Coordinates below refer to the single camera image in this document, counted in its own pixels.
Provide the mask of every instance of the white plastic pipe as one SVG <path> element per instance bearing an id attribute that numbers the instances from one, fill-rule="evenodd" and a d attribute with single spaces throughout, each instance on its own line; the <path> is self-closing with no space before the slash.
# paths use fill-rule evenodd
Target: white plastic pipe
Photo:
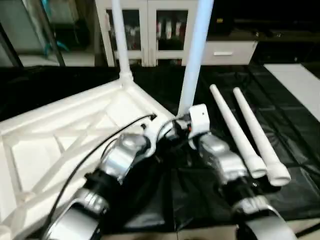
<path id="1" fill-rule="evenodd" d="M 178 115 L 188 112 L 194 103 L 196 87 L 206 45 L 214 0 L 199 0 L 194 24 L 191 48 L 186 64 Z"/>
<path id="2" fill-rule="evenodd" d="M 235 116 L 231 112 L 224 98 L 221 96 L 217 86 L 212 84 L 210 86 L 210 90 L 252 177 L 257 179 L 266 175 L 267 167 L 264 161 L 257 155 L 256 151 L 251 146 Z"/>
<path id="3" fill-rule="evenodd" d="M 115 31 L 116 47 L 120 63 L 120 79 L 133 81 L 133 76 L 129 65 L 124 16 L 122 13 L 120 0 L 112 0 L 112 17 Z"/>
<path id="4" fill-rule="evenodd" d="M 261 128 L 258 120 L 252 112 L 241 90 L 236 87 L 233 90 L 236 101 L 253 136 L 254 142 L 259 149 L 261 157 L 267 167 L 267 177 L 273 186 L 284 186 L 291 180 L 286 166 L 280 162 L 275 150 L 271 146 L 267 136 Z"/>

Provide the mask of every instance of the cabinet handle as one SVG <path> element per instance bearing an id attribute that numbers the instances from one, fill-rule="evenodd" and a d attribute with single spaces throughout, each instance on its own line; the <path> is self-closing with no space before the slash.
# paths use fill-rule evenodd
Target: cabinet handle
<path id="1" fill-rule="evenodd" d="M 215 51 L 213 53 L 214 56 L 232 56 L 233 54 L 233 51 Z"/>

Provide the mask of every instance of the black robot arm segment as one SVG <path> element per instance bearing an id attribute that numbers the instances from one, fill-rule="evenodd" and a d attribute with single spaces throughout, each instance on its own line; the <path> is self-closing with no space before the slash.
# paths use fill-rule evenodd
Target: black robot arm segment
<path id="1" fill-rule="evenodd" d="M 102 156 L 94 172 L 72 197 L 46 232 L 45 240 L 100 239 L 101 217 L 112 208 L 129 170 L 144 158 L 148 139 L 123 133 Z"/>
<path id="2" fill-rule="evenodd" d="M 248 171 L 241 158 L 232 152 L 228 144 L 208 132 L 198 140 L 199 155 L 215 172 L 221 186 L 243 176 Z"/>

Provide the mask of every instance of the black cable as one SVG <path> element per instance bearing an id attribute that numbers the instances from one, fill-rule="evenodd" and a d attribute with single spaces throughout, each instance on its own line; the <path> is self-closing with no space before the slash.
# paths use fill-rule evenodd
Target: black cable
<path id="1" fill-rule="evenodd" d="M 103 156 L 105 155 L 105 153 L 106 153 L 107 149 L 110 147 L 110 145 L 111 145 L 115 140 L 117 140 L 117 139 L 118 139 L 118 138 L 113 139 L 111 142 L 108 143 L 107 146 L 105 146 L 105 148 L 104 148 L 104 150 L 103 150 L 103 152 L 102 152 L 102 154 L 101 154 L 101 159 L 102 159 Z"/>
<path id="2" fill-rule="evenodd" d="M 295 236 L 299 239 L 301 237 L 307 236 L 309 234 L 314 233 L 315 231 L 318 231 L 320 229 L 320 223 L 310 226 L 302 231 L 299 231 L 295 234 Z"/>
<path id="3" fill-rule="evenodd" d="M 181 119 L 182 117 L 173 117 L 173 118 L 171 118 L 170 120 L 168 120 L 168 121 L 166 121 L 164 124 L 162 124 L 162 126 L 160 127 L 160 130 L 157 132 L 157 134 L 156 134 L 156 140 L 155 140 L 155 142 L 157 143 L 158 142 L 158 139 L 159 139 L 159 135 L 160 135 L 160 133 L 161 133 L 161 131 L 168 125 L 168 124 L 170 124 L 171 122 L 173 122 L 173 121 L 176 121 L 176 120 L 179 120 L 179 119 Z"/>
<path id="4" fill-rule="evenodd" d="M 180 142 L 178 145 L 173 146 L 173 147 L 170 147 L 170 148 L 169 148 L 168 150 L 166 150 L 165 152 L 166 152 L 166 153 L 171 153 L 171 152 L 173 152 L 173 151 L 175 151 L 175 150 L 177 150 L 177 149 L 182 148 L 184 145 L 188 144 L 189 141 L 190 141 L 191 139 L 193 139 L 194 137 L 196 137 L 196 136 L 193 136 L 193 137 L 191 137 L 191 138 L 186 138 L 186 139 L 184 139 L 184 140 L 183 140 L 182 142 Z"/>
<path id="5" fill-rule="evenodd" d="M 92 149 L 79 163 L 78 165 L 74 168 L 74 170 L 72 171 L 72 173 L 70 174 L 70 176 L 67 178 L 67 180 L 65 181 L 58 197 L 56 198 L 52 208 L 51 208 L 51 211 L 50 213 L 48 214 L 45 222 L 44 222 L 44 225 L 42 227 L 42 234 L 41 234 L 41 240 L 44 239 L 44 236 L 47 232 L 47 229 L 48 227 L 50 226 L 51 222 L 52 222 L 52 218 L 53 218 L 53 215 L 55 213 L 55 210 L 58 206 L 58 203 L 62 197 L 62 195 L 64 194 L 67 186 L 69 185 L 70 181 L 72 180 L 72 178 L 74 177 L 74 175 L 76 174 L 76 172 L 78 171 L 78 169 L 81 167 L 82 164 L 84 164 L 84 162 L 98 149 L 100 148 L 104 143 L 106 143 L 109 139 L 113 138 L 115 135 L 117 135 L 118 133 L 122 132 L 123 130 L 125 130 L 126 128 L 130 127 L 132 124 L 135 124 L 136 122 L 140 121 L 141 119 L 145 119 L 145 118 L 148 118 L 148 117 L 154 117 L 155 115 L 154 114 L 148 114 L 148 115 L 145 115 L 145 116 L 142 116 L 142 117 L 139 117 L 137 118 L 136 120 L 128 123 L 127 125 L 123 126 L 122 128 L 120 128 L 119 130 L 115 131 L 114 133 L 112 133 L 110 136 L 108 136 L 106 139 L 104 139 L 102 142 L 100 142 L 94 149 Z"/>

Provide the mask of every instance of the drawer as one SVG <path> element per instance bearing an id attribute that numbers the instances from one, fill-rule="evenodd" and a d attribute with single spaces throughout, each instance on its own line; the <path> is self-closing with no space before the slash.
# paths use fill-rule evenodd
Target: drawer
<path id="1" fill-rule="evenodd" d="M 313 42 L 260 42 L 252 56 L 257 64 L 297 64 L 320 61 Z"/>
<path id="2" fill-rule="evenodd" d="M 203 65 L 247 65 L 257 46 L 257 41 L 207 41 Z"/>

